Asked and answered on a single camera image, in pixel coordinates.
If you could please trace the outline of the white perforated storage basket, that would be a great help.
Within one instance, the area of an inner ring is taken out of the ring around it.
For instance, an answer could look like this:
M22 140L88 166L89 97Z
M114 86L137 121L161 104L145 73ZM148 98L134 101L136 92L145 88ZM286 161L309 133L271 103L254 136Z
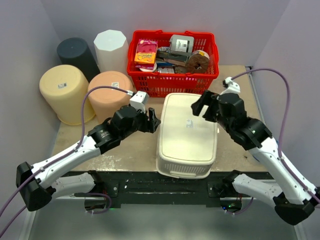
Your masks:
M191 105L198 94L170 93L163 103L159 125L156 169L168 177L204 179L215 162L218 125L194 116Z

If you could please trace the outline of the dark blue bucket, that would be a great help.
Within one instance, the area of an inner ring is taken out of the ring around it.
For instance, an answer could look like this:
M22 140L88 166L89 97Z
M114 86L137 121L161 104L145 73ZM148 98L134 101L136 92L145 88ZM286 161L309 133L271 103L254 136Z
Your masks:
M63 40L57 46L56 52L62 64L81 70L89 83L100 73L87 42L80 37Z

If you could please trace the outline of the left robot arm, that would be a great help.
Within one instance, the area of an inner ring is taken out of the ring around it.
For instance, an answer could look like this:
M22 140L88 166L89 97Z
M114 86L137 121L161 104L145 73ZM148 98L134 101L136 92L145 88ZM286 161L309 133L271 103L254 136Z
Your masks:
M16 169L16 186L26 208L30 212L43 208L58 191L54 182L64 174L118 147L135 132L155 133L160 124L153 108L144 112L125 105L64 151L34 165L21 163Z

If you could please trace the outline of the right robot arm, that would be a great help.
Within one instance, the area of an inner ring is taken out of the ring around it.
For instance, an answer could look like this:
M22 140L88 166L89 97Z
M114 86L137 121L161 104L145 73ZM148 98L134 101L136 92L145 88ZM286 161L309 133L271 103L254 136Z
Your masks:
M236 93L217 94L206 90L191 105L192 113L218 123L231 139L264 165L277 185L272 186L233 170L214 186L218 196L239 193L271 206L286 223L295 226L307 219L320 204L320 189L308 181L282 153L280 144L266 125L247 115L244 101Z

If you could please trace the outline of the orange printed bucket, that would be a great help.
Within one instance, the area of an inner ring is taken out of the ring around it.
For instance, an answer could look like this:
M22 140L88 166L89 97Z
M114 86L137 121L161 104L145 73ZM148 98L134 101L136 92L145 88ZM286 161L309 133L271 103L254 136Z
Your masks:
M96 75L89 83L88 90L99 86L111 86L126 91L133 91L134 86L127 75L118 71L106 71ZM98 123L103 123L122 106L127 105L130 96L122 91L100 88L88 96L90 104L96 114Z

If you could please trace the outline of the orange translucent bucket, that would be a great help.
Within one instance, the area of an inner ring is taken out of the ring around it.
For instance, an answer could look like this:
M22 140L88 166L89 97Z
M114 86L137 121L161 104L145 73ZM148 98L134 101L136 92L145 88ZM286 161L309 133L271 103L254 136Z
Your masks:
M54 110L61 122L76 126L82 123L81 109L84 109L84 121L95 117L95 112L87 99L89 82L77 67L57 65L46 71L39 81L39 90Z

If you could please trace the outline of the white octagonal bin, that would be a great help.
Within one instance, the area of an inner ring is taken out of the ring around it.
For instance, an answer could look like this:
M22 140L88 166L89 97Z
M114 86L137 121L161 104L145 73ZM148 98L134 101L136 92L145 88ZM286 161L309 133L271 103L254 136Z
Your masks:
M129 44L121 31L108 29L100 32L93 44L101 72L116 71L127 75Z

